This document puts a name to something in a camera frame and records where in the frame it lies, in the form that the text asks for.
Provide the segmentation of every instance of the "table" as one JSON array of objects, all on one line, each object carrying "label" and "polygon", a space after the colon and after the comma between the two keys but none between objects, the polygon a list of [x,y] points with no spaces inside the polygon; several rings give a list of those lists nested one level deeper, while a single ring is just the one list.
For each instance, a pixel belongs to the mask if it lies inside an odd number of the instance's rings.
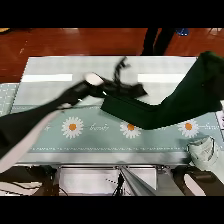
[{"label": "table", "polygon": [[[12,110],[28,109],[44,104],[57,97],[63,90],[82,80],[83,74],[95,72],[112,79],[118,56],[63,56],[29,58]],[[196,57],[128,57],[131,68],[121,71],[121,81],[136,83],[141,81],[148,96],[139,100],[150,104],[160,103],[171,94],[178,82],[195,62]],[[88,97],[79,106],[100,106],[101,99]],[[219,139],[223,150],[223,139]],[[186,151],[164,152],[40,152],[30,151],[19,164],[185,164],[189,160]]]}]

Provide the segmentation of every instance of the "floor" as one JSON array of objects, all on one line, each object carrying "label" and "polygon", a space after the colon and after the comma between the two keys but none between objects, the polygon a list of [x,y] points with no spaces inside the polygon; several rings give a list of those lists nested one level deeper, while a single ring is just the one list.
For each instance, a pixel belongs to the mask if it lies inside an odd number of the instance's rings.
[{"label": "floor", "polygon": [[[0,82],[19,82],[29,56],[140,55],[147,28],[18,28],[0,35]],[[174,35],[166,51],[198,56],[212,50],[224,56],[224,29],[190,28]]]}]

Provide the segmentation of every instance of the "dark green fabric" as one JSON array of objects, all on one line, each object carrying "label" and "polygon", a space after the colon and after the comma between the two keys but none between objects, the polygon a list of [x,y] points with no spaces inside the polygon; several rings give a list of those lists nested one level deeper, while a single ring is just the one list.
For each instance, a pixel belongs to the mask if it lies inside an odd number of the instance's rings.
[{"label": "dark green fabric", "polygon": [[223,79],[223,71],[224,59],[213,52],[204,52],[161,104],[149,105],[127,97],[107,96],[101,109],[147,130],[216,112],[222,109],[222,105],[220,96],[214,91],[214,83],[220,77]]}]

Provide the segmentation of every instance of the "yellow flower center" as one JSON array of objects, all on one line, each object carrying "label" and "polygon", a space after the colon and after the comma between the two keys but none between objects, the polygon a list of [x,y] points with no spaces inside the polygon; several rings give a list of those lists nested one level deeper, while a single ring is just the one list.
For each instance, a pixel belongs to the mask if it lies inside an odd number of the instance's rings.
[{"label": "yellow flower center", "polygon": [[128,130],[133,131],[135,129],[135,126],[132,124],[128,124]]},{"label": "yellow flower center", "polygon": [[70,125],[69,125],[69,129],[70,129],[71,131],[74,131],[74,130],[76,129],[76,124],[70,124]]},{"label": "yellow flower center", "polygon": [[185,124],[185,128],[186,128],[188,131],[190,131],[190,130],[192,129],[192,124],[190,124],[190,123],[186,123],[186,124]]}]

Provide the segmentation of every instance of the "person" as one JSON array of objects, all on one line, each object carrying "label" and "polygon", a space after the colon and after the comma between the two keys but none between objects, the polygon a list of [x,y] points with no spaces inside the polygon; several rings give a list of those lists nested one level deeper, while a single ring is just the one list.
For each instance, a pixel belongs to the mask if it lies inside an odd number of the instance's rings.
[{"label": "person", "polygon": [[141,56],[163,56],[175,33],[175,28],[162,28],[156,42],[156,36],[159,28],[148,28]]}]

